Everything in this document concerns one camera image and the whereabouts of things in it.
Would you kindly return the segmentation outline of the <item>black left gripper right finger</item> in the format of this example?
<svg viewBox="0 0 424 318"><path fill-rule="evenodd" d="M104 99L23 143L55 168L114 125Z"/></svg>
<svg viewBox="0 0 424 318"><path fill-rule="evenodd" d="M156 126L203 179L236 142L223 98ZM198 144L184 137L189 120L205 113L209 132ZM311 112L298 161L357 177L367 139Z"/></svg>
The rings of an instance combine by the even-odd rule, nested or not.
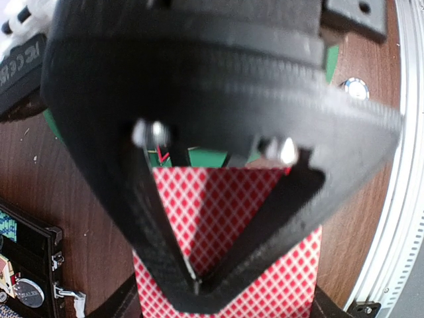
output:
<svg viewBox="0 0 424 318"><path fill-rule="evenodd" d="M350 314L343 311L319 287L315 288L315 295L311 305L311 318L349 318Z"/></svg>

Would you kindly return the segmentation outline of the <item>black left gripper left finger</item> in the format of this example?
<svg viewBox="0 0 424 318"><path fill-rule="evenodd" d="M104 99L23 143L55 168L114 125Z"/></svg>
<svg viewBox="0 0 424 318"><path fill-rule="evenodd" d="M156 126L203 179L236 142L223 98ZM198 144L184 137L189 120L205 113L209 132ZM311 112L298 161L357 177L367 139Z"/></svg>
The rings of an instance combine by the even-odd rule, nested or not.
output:
<svg viewBox="0 0 424 318"><path fill-rule="evenodd" d="M136 278L130 276L102 305L96 317L142 317Z"/></svg>

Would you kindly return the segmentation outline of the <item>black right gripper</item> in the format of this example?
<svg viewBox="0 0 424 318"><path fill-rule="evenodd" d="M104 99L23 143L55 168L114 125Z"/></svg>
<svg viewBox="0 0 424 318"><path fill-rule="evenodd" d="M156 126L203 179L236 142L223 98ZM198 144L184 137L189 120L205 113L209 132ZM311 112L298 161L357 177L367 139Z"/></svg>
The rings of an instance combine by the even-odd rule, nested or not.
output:
<svg viewBox="0 0 424 318"><path fill-rule="evenodd" d="M217 313L395 153L399 111L325 80L323 30L388 35L385 1L25 1L1 23L1 121L52 112L93 192L175 309ZM282 178L208 274L180 251L148 151L198 146Z"/></svg>

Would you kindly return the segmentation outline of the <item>dark blue chip stack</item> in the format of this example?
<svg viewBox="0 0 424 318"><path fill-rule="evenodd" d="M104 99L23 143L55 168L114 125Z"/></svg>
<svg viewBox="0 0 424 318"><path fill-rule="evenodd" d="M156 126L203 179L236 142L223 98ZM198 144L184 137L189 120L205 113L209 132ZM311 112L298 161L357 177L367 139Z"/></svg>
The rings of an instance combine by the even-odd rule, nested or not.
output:
<svg viewBox="0 0 424 318"><path fill-rule="evenodd" d="M370 91L366 83L360 78L348 78L343 81L340 86L345 92L347 92L353 98L360 100L369 100Z"/></svg>

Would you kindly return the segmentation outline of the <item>pink playing card deck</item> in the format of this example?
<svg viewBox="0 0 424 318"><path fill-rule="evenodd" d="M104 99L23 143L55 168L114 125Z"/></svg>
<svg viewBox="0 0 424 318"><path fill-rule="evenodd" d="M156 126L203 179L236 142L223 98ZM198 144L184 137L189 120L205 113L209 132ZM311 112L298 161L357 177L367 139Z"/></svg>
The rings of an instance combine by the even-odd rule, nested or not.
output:
<svg viewBox="0 0 424 318"><path fill-rule="evenodd" d="M287 170L155 168L154 179L183 255L206 274L230 249ZM279 258L220 317L308 317L321 230Z"/></svg>

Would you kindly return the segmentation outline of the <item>red triangular dealer marker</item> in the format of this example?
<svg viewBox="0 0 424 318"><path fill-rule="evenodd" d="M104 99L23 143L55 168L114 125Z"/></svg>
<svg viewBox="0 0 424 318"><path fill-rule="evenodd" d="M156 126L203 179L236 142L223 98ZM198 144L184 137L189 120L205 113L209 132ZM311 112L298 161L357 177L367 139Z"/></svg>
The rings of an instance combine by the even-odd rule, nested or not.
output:
<svg viewBox="0 0 424 318"><path fill-rule="evenodd" d="M159 146L156 149L156 153L157 153L157 157L158 157L158 164L160 166L163 166L170 159L169 150L165 146Z"/></svg>

